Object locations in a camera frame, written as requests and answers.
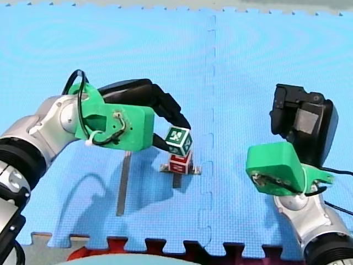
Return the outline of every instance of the wire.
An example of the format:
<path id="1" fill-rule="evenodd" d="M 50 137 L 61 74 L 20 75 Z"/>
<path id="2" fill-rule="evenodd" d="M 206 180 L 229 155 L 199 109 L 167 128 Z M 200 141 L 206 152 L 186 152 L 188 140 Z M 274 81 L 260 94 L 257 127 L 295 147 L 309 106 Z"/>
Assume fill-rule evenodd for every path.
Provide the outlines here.
<path id="1" fill-rule="evenodd" d="M 351 176 L 353 176 L 353 172 L 351 172 L 351 171 L 337 170 L 337 169 L 333 169 L 333 168 L 329 168 L 329 167 L 319 167 L 319 169 L 322 170 L 322 171 L 332 172 L 332 173 L 335 173 L 335 174 L 342 174 L 342 175 L 351 175 Z M 332 207 L 333 209 L 336 209 L 336 210 L 341 211 L 341 212 L 343 212 L 343 213 L 345 213 L 345 214 L 349 214 L 349 215 L 352 215 L 352 216 L 353 216 L 353 211 L 346 210 L 346 209 L 344 209 L 344 208 L 341 208 L 341 207 L 339 207 L 339 206 L 337 206 L 337 205 L 334 205 L 334 204 L 332 204 L 332 203 L 329 203 L 329 202 L 327 202 L 327 201 L 325 201 L 325 204 L 326 204 L 327 206 Z"/>
<path id="2" fill-rule="evenodd" d="M 322 171 L 327 171 L 327 172 L 332 172 L 335 174 L 342 174 L 342 175 L 351 175 L 353 176 L 353 172 L 351 171 L 346 171 L 346 170 L 337 170 L 329 167 L 319 167 L 320 170 Z"/>
<path id="3" fill-rule="evenodd" d="M 265 178 L 265 180 L 267 180 L 268 182 L 270 182 L 271 184 L 277 185 L 283 189 L 286 189 L 287 191 L 290 191 L 291 193 L 295 193 L 295 194 L 303 194 L 302 191 L 296 190 L 294 189 L 292 186 L 287 185 L 283 182 L 278 182 L 275 179 L 269 177 L 269 176 L 263 176 L 263 178 Z M 327 190 L 326 186 L 322 186 L 322 187 L 318 187 L 318 190 L 316 190 L 315 192 L 310 192 L 310 193 L 304 193 L 304 195 L 306 197 L 311 197 L 314 195 L 318 195 L 320 193 L 323 193 L 325 190 Z"/>
<path id="4" fill-rule="evenodd" d="M 334 205 L 334 204 L 332 204 L 332 203 L 329 203 L 329 202 L 327 202 L 327 201 L 325 201 L 325 204 L 326 204 L 327 206 L 332 207 L 333 209 L 336 209 L 336 210 L 338 210 L 338 211 L 342 211 L 343 213 L 346 213 L 346 214 L 349 214 L 349 215 L 352 215 L 352 216 L 353 216 L 353 211 L 348 211 L 348 210 L 346 210 L 346 209 L 344 209 L 344 208 L 341 208 L 341 207 L 339 207 L 339 206 L 337 206 L 337 205 Z"/>
<path id="5" fill-rule="evenodd" d="M 86 122 L 83 119 L 83 114 L 82 114 L 82 94 L 83 94 L 83 90 L 86 86 L 86 83 L 88 82 L 88 79 L 86 78 L 85 73 L 82 70 L 75 70 L 69 77 L 69 79 L 67 80 L 67 83 L 65 85 L 65 88 L 62 91 L 63 95 L 67 95 L 67 93 L 69 92 L 69 89 L 71 88 L 71 86 L 73 85 L 74 81 L 76 80 L 76 78 L 78 76 L 81 76 L 82 80 L 81 80 L 81 84 L 79 86 L 78 92 L 77 92 L 77 110 L 78 110 L 78 120 L 80 123 L 80 126 L 83 130 L 83 133 L 85 134 L 87 139 L 90 139 L 90 134 L 87 130 L 88 124 L 86 124 Z M 115 133 L 113 133 L 109 138 L 107 138 L 104 141 L 96 141 L 94 140 L 94 138 L 92 138 L 92 143 L 94 145 L 98 145 L 98 146 L 102 146 L 102 145 L 106 145 L 109 144 L 111 142 L 114 142 L 115 144 L 119 143 L 119 136 L 122 135 L 126 129 L 126 123 L 124 122 L 124 120 L 121 117 L 121 114 L 117 115 L 117 118 L 121 124 L 121 129 Z"/>
<path id="6" fill-rule="evenodd" d="M 25 265 L 26 257 L 22 246 L 15 240 L 14 248 L 16 250 L 16 265 Z"/>

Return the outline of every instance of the screw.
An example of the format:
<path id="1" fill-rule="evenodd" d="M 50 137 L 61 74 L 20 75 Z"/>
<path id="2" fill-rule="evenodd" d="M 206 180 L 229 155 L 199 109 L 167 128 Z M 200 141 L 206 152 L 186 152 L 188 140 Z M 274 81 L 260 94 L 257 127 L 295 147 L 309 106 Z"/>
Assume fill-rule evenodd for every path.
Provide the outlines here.
<path id="1" fill-rule="evenodd" d="M 117 118 L 120 118 L 120 112 L 114 112 L 113 113 L 113 117 L 115 118 L 115 119 L 117 119 Z"/>

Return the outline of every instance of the interlocking foam tile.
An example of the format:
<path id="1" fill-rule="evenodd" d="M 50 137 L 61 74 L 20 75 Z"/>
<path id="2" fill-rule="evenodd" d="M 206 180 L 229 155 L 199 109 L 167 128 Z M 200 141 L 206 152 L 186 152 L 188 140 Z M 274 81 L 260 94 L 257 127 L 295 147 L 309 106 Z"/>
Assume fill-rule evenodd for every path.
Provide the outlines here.
<path id="1" fill-rule="evenodd" d="M 19 242 L 32 232 L 51 233 L 50 246 L 69 247 L 69 235 L 90 237 L 87 247 L 106 248 L 107 237 L 127 237 L 126 248 L 145 250 L 146 238 L 165 239 L 166 252 L 184 252 L 183 241 L 210 241 L 199 216 L 210 209 L 202 187 L 212 173 L 212 107 L 203 97 L 209 44 L 206 12 L 22 3 L 2 7 L 0 131 L 32 114 L 47 97 L 61 93 L 68 76 L 85 70 L 91 84 L 150 78 L 173 95 L 192 125 L 194 162 L 202 176 L 186 176 L 172 190 L 172 176 L 159 173 L 168 155 L 154 148 L 133 153 L 125 215 L 116 217 L 124 152 L 85 147 L 82 141 L 61 153 L 33 191 L 23 211 L 27 223 Z M 155 132 L 169 125 L 156 118 Z"/>
<path id="2" fill-rule="evenodd" d="M 300 16 L 224 11 L 216 18 L 215 177 L 208 216 L 212 255 L 223 243 L 245 244 L 244 257 L 264 257 L 262 245 L 283 246 L 283 259 L 301 259 L 292 230 L 269 195 L 245 174 L 251 145 L 281 141 L 269 111 L 277 83 L 303 86 L 331 99 L 339 125 L 325 166 L 352 170 L 353 21 L 344 16 Z M 338 175 L 324 199 L 353 210 L 353 178 Z M 350 230 L 353 220 L 341 214 Z"/>

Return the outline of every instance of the stacked blocks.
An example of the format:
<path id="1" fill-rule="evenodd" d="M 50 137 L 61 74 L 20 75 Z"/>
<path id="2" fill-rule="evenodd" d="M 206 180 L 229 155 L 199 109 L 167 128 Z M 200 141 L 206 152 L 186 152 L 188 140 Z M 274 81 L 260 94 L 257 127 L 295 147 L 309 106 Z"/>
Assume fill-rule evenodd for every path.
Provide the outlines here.
<path id="1" fill-rule="evenodd" d="M 179 174 L 189 174 L 193 167 L 190 130 L 171 126 L 165 141 L 170 152 L 168 170 Z"/>

